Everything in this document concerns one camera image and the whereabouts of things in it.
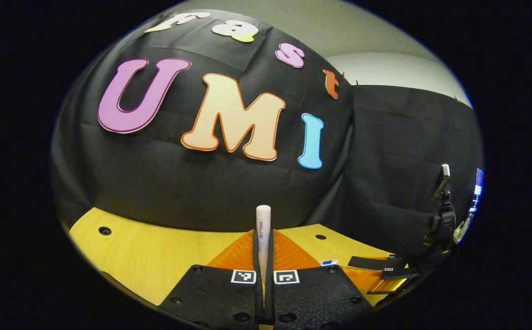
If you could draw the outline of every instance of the screw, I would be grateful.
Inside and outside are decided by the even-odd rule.
[[[362,302],[361,297],[353,297],[352,299],[349,299],[350,305],[357,305],[358,303],[361,303],[361,302]]]
[[[296,315],[289,313],[289,314],[282,314],[278,318],[281,322],[288,323],[296,320]]]
[[[111,229],[107,227],[99,227],[99,232],[105,236],[111,235]]]
[[[336,326],[337,325],[337,322],[329,322],[329,323],[325,323],[321,326],[321,329],[326,329],[326,328],[331,328],[333,326]]]
[[[233,316],[236,321],[245,322],[249,321],[250,317],[247,313],[237,313]]]

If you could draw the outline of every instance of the black fabric backdrop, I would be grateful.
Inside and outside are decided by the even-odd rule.
[[[0,328],[178,328],[82,259],[59,225],[48,175],[58,109],[78,73],[170,5],[0,3]],[[532,4],[365,6],[459,78],[484,136],[489,188],[431,279],[356,328],[532,328]]]
[[[321,223],[368,245],[414,255],[427,248],[422,238],[437,208],[431,196],[443,163],[452,170],[456,216],[465,219],[476,168],[483,169],[482,139],[469,106],[414,88],[351,86],[320,55],[270,25],[230,12],[190,12],[199,11],[211,16],[147,34],[143,31],[178,12],[140,25],[93,61],[68,94],[54,131],[52,169],[60,218],[69,228],[97,207],[173,228],[247,231],[254,226],[255,207],[266,204],[273,210],[273,228]],[[242,43],[211,31],[229,19],[260,32]],[[282,42],[304,51],[304,67],[275,58]],[[154,63],[182,58],[192,65],[178,74],[150,125],[130,134],[109,132],[98,123],[99,102],[117,67],[140,58],[150,64],[128,84],[123,109],[141,102],[156,74]],[[340,81],[338,100],[324,88],[323,69],[333,70]],[[246,105],[264,92],[285,101],[277,159],[249,159],[222,144],[212,152],[182,146],[180,137],[194,125],[205,96],[207,73],[238,81]],[[297,162],[303,113],[325,124],[321,169]]]

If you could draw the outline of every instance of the white wall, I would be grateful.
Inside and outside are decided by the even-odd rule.
[[[188,0],[171,9],[218,9],[253,17],[288,33],[324,58],[358,52],[390,52],[441,63],[402,30],[345,1]]]
[[[355,53],[326,58],[351,84],[381,84],[431,90],[457,98],[469,107],[471,102],[447,67],[407,54]]]
[[[431,90],[472,106],[456,77],[414,38],[341,0],[187,0],[172,10],[218,9],[247,15],[300,40],[347,81]]]

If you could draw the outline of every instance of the orange soft pad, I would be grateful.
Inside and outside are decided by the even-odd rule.
[[[288,237],[274,229],[274,270],[301,270],[321,265]]]
[[[353,282],[356,288],[362,292],[374,290],[380,283],[382,271],[370,271],[367,269],[347,268],[342,267],[347,277]]]
[[[253,230],[246,232],[238,240],[224,249],[210,263],[209,267],[229,270],[253,270]]]

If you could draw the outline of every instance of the black bracket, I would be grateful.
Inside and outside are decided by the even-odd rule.
[[[254,330],[257,284],[254,271],[193,265],[159,307],[206,328]]]
[[[435,182],[435,192],[433,198],[439,203],[439,210],[436,215],[429,217],[427,234],[423,238],[423,243],[431,248],[423,255],[414,258],[421,268],[426,269],[422,264],[435,265],[434,260],[442,259],[443,255],[450,252],[453,245],[453,233],[456,226],[455,209],[451,203],[451,187],[449,165],[441,165],[441,171]]]
[[[347,324],[372,309],[337,265],[276,271],[273,275],[275,330]]]

